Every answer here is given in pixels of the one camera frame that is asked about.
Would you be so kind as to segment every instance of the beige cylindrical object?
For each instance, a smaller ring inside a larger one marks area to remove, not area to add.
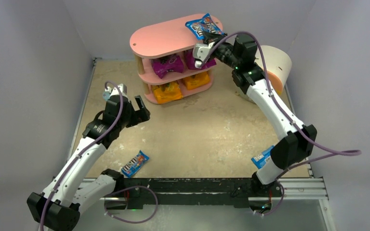
[[[209,76],[212,75],[212,69],[207,70],[207,72]]]
[[[144,82],[143,82],[143,86],[144,86],[144,93],[145,93],[146,95],[148,95],[148,94],[149,94],[149,87],[148,87],[148,84],[146,84],[146,83],[144,83]]]
[[[143,59],[140,56],[136,55],[136,54],[134,54],[134,57],[135,57],[135,60],[137,61],[138,73],[140,75],[144,74],[145,71],[144,71]]]
[[[266,62],[267,74],[270,82],[278,95],[281,95],[291,70],[291,59],[284,51],[271,47],[262,46],[264,61]],[[263,69],[262,58],[259,49],[256,52],[256,63]]]

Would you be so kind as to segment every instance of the pink shelf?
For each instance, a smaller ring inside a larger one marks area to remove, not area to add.
[[[209,72],[209,78],[211,80],[210,80],[210,82],[208,84],[205,84],[205,85],[200,86],[199,88],[196,88],[196,89],[193,89],[193,90],[187,90],[186,89],[186,86],[182,83],[182,81],[178,81],[179,88],[181,89],[182,95],[184,97],[186,97],[186,96],[190,96],[190,95],[193,95],[193,94],[196,94],[196,93],[199,93],[199,92],[202,92],[204,90],[209,89],[212,86],[213,79],[214,79],[212,72]],[[152,93],[151,88],[150,88],[150,92],[151,93],[145,95],[145,97],[147,98],[147,100],[150,101],[151,103],[159,104],[157,102],[157,100],[155,99],[154,93]]]
[[[204,13],[198,13],[140,28],[131,35],[131,49],[134,54],[147,59],[155,59],[191,49],[198,40],[185,26],[185,23],[200,19],[204,15]],[[223,30],[222,23],[216,17],[212,15],[211,17]]]
[[[180,53],[180,56],[181,56],[182,62],[184,63],[183,54]],[[145,74],[142,74],[142,75],[138,74],[138,75],[140,76],[140,78],[142,79],[142,81],[144,83],[147,83],[147,84],[150,84],[150,85],[161,85],[161,84],[164,84],[164,83],[169,83],[169,82],[172,82],[172,81],[175,81],[175,80],[179,80],[179,79],[191,76],[191,75],[195,75],[195,74],[207,71],[207,70],[214,67],[214,66],[211,66],[211,67],[203,69],[203,70],[189,70],[186,67],[186,64],[184,63],[184,72],[183,73],[170,72],[166,76],[164,76],[163,79],[160,79],[155,74],[154,70],[152,69],[151,60],[143,59],[143,65],[144,65]]]

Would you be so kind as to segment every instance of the floor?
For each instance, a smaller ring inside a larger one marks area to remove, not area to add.
[[[276,144],[277,137],[259,107],[238,96],[230,68],[218,64],[213,74],[210,89],[182,100],[156,105],[143,97],[151,119],[125,128],[87,177],[98,177],[106,168],[120,170],[139,150],[150,160],[135,177],[250,177],[257,170],[251,158]],[[98,61],[75,147],[85,126],[104,109],[106,80],[127,85],[131,100],[143,94],[134,61]],[[285,94],[282,98],[288,103]],[[285,177],[307,178],[307,166]]]

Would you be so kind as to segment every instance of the candy bag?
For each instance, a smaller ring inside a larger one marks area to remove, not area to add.
[[[148,160],[149,157],[140,150],[131,161],[122,167],[121,172],[128,178],[131,178]]]
[[[186,22],[185,26],[188,27],[192,31],[192,33],[194,33],[198,40],[204,38],[202,31],[218,35],[223,34],[220,28],[212,20],[211,15],[209,13],[204,15],[201,19]]]
[[[202,72],[182,79],[187,90],[192,90],[210,82],[208,72]]]
[[[170,54],[161,58],[152,59],[151,66],[159,78],[163,78],[168,72],[184,71],[184,63],[177,54]]]
[[[203,69],[206,69],[206,68],[209,68],[211,66],[216,65],[215,59],[210,59],[209,61],[207,61],[204,64],[204,66],[202,66],[202,68],[196,68],[195,67],[195,58],[192,55],[192,51],[193,51],[193,49],[184,51],[185,63],[186,63],[186,66],[188,67],[189,70],[203,70]]]
[[[181,89],[177,81],[162,84],[159,86],[152,86],[155,99],[158,103],[167,103],[173,100],[182,99]]]
[[[257,156],[254,156],[251,160],[253,161],[254,165],[258,169],[263,168],[263,166],[270,160],[270,151],[274,148],[274,146],[270,146],[270,148],[264,150],[262,153],[258,154]]]

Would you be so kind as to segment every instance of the m&m's candy bar wrapper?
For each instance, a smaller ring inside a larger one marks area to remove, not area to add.
[[[258,154],[257,156],[251,159],[258,169],[263,168],[263,166],[271,159],[270,151],[273,148],[274,145],[270,146],[270,148],[264,150],[262,153]]]
[[[192,33],[197,37],[198,40],[204,38],[203,31],[209,32],[211,34],[222,35],[223,32],[212,20],[210,14],[204,15],[201,19],[192,20],[185,23],[185,26],[188,27]]]
[[[128,178],[131,178],[148,160],[149,157],[140,150],[128,164],[122,167],[121,172]]]

